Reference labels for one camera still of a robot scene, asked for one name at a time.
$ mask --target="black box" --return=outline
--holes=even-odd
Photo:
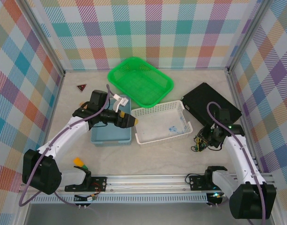
[[[229,109],[232,123],[236,122],[242,113],[239,109],[227,101],[221,94],[215,91],[209,84],[202,83],[182,97],[182,102],[187,109],[203,126],[213,125],[213,120],[207,113],[209,102],[217,102],[222,109]],[[217,106],[210,105],[210,112],[214,115]]]

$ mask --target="white plastic basket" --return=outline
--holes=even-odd
[[[193,129],[190,122],[186,123],[183,110],[179,100],[132,110],[131,114],[139,120],[135,126],[137,143],[151,146],[188,137]]]

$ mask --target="black mounting plate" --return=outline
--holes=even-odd
[[[90,185],[88,188],[84,188],[83,185],[68,185],[65,186],[64,191],[65,192],[96,192],[99,191],[96,189],[96,187],[99,187],[101,192],[106,191],[107,186],[107,177],[96,177],[92,176],[90,180]]]
[[[207,183],[205,175],[189,176],[189,183],[191,191],[208,191],[208,190],[221,191],[221,189],[215,184]]]

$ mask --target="green plastic basket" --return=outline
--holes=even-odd
[[[174,86],[172,79],[137,57],[112,69],[108,80],[144,108],[155,106]]]

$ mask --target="metal frame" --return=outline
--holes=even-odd
[[[209,67],[209,68],[159,68],[161,71],[194,71],[194,70],[224,70],[225,67]],[[89,73],[89,72],[95,72],[95,71],[107,71],[109,72],[111,69],[80,69],[80,70],[74,70],[74,69],[68,69],[66,70],[67,73]]]
[[[105,175],[107,177],[107,188],[105,193],[101,193],[100,196],[103,198],[100,203],[114,203],[115,199],[120,197],[138,197],[138,196],[153,196],[155,203],[159,201],[164,203],[164,199],[161,197],[172,197],[171,202],[192,202],[192,203],[205,203],[205,194],[208,193],[219,193],[219,191],[208,190],[208,191],[191,191],[190,185],[185,182],[187,174],[172,174],[172,175]],[[274,184],[273,177],[270,173],[261,174],[268,184]],[[231,176],[236,178],[236,174],[232,173]],[[22,190],[25,185],[21,186],[19,195],[17,196],[15,204],[18,205],[19,198],[21,197]],[[30,187],[27,191],[25,198],[30,198],[38,190]],[[64,188],[59,188],[58,194],[64,197],[66,200],[72,199],[75,192],[65,192]],[[79,195],[88,195],[89,192],[78,192]],[[31,201],[24,207],[17,207],[12,217],[11,225],[23,224],[30,204],[36,203],[60,203],[55,199],[54,195],[39,194],[38,199]],[[134,203],[132,200],[123,200],[125,203]],[[151,203],[153,200],[141,200],[140,203]]]
[[[241,101],[239,99],[238,92],[237,92],[236,87],[235,87],[235,81],[234,81],[233,76],[232,76],[232,71],[235,69],[235,67],[240,62],[240,59],[243,56],[249,42],[253,39],[255,33],[257,32],[265,14],[266,14],[266,12],[268,11],[268,9],[270,8],[272,3],[273,3],[273,0],[263,0],[262,1],[258,11],[256,12],[254,19],[251,22],[249,30],[247,31],[247,33],[243,37],[242,43],[240,44],[235,56],[233,57],[229,68],[226,70],[227,81],[228,81],[228,84],[229,84],[229,87],[231,90],[232,97],[235,101],[236,107],[238,107],[241,111],[243,110],[243,107],[241,105]],[[259,160],[260,158],[259,158],[259,155],[256,151],[255,143],[253,142],[253,139],[251,138],[251,133],[250,133],[247,119],[246,119],[246,116],[244,113],[243,113],[243,116],[240,118],[240,122],[244,128],[245,133],[246,133],[247,145],[248,145],[252,155],[255,156],[256,159],[258,159],[259,169],[261,171],[263,171],[263,166],[261,164],[261,161]],[[275,201],[274,201],[272,214],[271,214],[272,219],[273,219],[275,224],[279,224],[279,225],[285,224],[284,219],[282,218],[281,211],[282,211],[282,208],[280,205],[280,199],[279,199],[279,196],[277,195],[275,198]]]

